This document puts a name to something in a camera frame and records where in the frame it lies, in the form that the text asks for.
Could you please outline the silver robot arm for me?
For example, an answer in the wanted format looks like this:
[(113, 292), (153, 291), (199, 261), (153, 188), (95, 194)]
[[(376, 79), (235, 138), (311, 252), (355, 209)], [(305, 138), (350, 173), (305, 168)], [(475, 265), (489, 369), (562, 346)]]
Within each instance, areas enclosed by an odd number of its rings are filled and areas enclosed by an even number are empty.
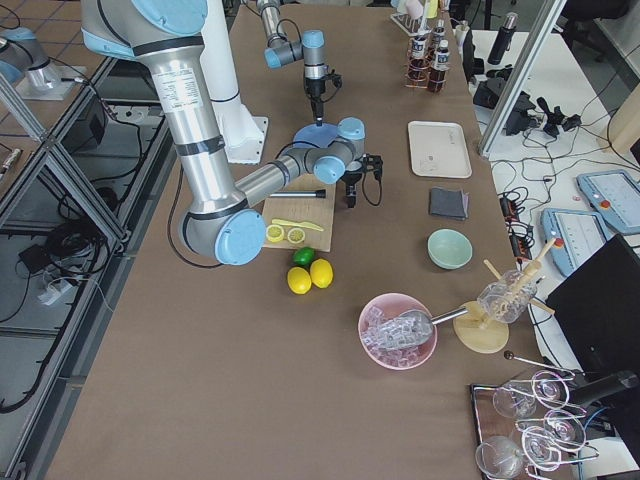
[(271, 69), (303, 61), (305, 94), (310, 101), (315, 124), (321, 126), (324, 123), (322, 95), (326, 92), (325, 82), (329, 74), (324, 34), (321, 30), (308, 30), (297, 40), (290, 40), (284, 31), (284, 19), (280, 18), (281, 4), (281, 1), (256, 2), (267, 40), (264, 58)]
[(193, 194), (180, 238), (192, 252), (244, 265), (261, 251), (266, 225), (254, 205), (302, 174), (336, 183), (364, 153), (361, 120), (342, 120), (325, 148), (292, 148), (235, 180), (209, 98), (201, 55), (204, 1), (84, 1), (82, 33), (98, 54), (137, 61), (152, 77)]

